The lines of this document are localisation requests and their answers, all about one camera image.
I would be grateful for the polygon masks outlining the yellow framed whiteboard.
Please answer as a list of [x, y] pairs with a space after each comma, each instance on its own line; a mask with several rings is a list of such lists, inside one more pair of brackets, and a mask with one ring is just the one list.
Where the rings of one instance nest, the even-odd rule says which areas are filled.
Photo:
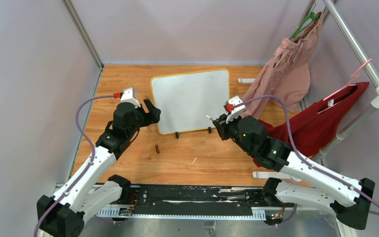
[[225, 113], [229, 79], [224, 68], [153, 77], [154, 105], [161, 110], [158, 132], [166, 135], [213, 127], [207, 116]]

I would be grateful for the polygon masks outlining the brown marker cap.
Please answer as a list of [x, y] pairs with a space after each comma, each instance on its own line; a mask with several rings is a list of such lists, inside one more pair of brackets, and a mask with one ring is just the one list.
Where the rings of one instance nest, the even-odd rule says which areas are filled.
[[156, 151], [156, 153], [157, 153], [157, 154], [159, 154], [159, 153], [160, 153], [160, 148], [159, 148], [159, 145], [155, 145], [155, 151]]

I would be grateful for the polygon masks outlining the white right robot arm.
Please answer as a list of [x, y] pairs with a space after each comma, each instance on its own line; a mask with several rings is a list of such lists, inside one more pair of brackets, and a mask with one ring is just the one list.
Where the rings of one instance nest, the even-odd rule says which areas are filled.
[[292, 146], [267, 136], [265, 126], [252, 116], [237, 117], [231, 121], [227, 118], [228, 115], [222, 114], [212, 119], [222, 140], [231, 139], [260, 166], [312, 185], [301, 188], [269, 178], [262, 192], [266, 205], [284, 202], [309, 205], [334, 215], [351, 228], [366, 228], [374, 181], [368, 178], [357, 180], [321, 166], [295, 152]]

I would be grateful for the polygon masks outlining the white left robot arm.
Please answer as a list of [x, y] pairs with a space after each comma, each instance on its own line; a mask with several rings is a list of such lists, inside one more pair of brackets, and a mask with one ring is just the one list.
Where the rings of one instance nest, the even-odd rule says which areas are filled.
[[110, 177], [94, 192], [90, 190], [132, 144], [142, 127], [160, 121], [161, 110], [150, 99], [144, 99], [144, 104], [146, 111], [139, 102], [122, 100], [97, 142], [91, 144], [91, 154], [77, 172], [53, 195], [43, 195], [38, 200], [35, 237], [41, 233], [78, 237], [86, 223], [106, 205], [130, 201], [130, 181], [119, 175]]

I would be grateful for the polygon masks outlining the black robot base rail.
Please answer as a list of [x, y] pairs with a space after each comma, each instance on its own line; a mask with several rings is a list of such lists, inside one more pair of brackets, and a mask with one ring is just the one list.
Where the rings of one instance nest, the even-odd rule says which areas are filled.
[[235, 219], [262, 220], [268, 225], [282, 222], [282, 214], [266, 215], [265, 208], [286, 208], [302, 205], [334, 216], [343, 208], [329, 195], [316, 188], [295, 186], [271, 178], [260, 189], [227, 189], [225, 187], [190, 187], [182, 185], [139, 185], [129, 181], [107, 181], [87, 191], [77, 210], [72, 196], [65, 204], [55, 203], [54, 196], [42, 196], [37, 202], [38, 216], [46, 215], [44, 224], [61, 229], [68, 224], [83, 226], [91, 217], [114, 219]]

